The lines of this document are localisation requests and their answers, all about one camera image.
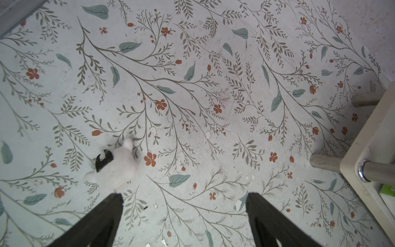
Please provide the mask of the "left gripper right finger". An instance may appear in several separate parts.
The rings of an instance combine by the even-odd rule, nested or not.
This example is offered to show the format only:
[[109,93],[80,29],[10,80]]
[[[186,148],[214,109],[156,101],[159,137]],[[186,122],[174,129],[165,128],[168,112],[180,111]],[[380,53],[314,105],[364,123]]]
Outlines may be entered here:
[[246,212],[257,247],[320,246],[256,192],[248,194]]

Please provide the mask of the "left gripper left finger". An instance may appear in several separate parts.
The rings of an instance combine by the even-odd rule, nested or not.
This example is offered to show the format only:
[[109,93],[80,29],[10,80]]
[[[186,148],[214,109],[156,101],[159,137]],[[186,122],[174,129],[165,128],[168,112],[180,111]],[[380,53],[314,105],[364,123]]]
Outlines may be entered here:
[[111,247],[123,212],[123,198],[119,193],[108,195],[65,234],[50,244],[51,247]]

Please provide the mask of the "white two-tier shelf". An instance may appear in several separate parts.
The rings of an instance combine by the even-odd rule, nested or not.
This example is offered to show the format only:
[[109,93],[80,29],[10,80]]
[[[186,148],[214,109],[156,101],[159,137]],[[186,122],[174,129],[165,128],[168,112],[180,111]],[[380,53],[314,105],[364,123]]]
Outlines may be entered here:
[[395,84],[391,82],[384,92],[354,96],[352,104],[375,108],[345,156],[313,154],[310,165],[342,174],[394,242],[395,214],[379,190],[384,184],[395,184]]

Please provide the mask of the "small white toy figure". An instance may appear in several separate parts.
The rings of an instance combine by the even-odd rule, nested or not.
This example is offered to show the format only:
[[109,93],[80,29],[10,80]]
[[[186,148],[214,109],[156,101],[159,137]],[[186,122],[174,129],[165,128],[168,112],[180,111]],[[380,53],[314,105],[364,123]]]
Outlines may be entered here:
[[105,157],[98,155],[95,168],[85,175],[85,180],[98,185],[100,193],[107,196],[119,193],[121,188],[137,173],[137,162],[133,158],[133,142],[124,140],[123,144],[114,149],[103,151]]

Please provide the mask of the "floral table mat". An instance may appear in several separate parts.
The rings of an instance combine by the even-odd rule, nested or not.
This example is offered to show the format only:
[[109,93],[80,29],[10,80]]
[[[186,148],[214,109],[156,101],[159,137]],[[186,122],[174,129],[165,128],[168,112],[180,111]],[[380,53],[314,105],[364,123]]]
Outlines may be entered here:
[[389,80],[329,1],[46,1],[1,37],[1,246],[98,205],[104,149],[138,165],[116,247],[252,247],[257,192],[326,247],[390,247],[341,175]]

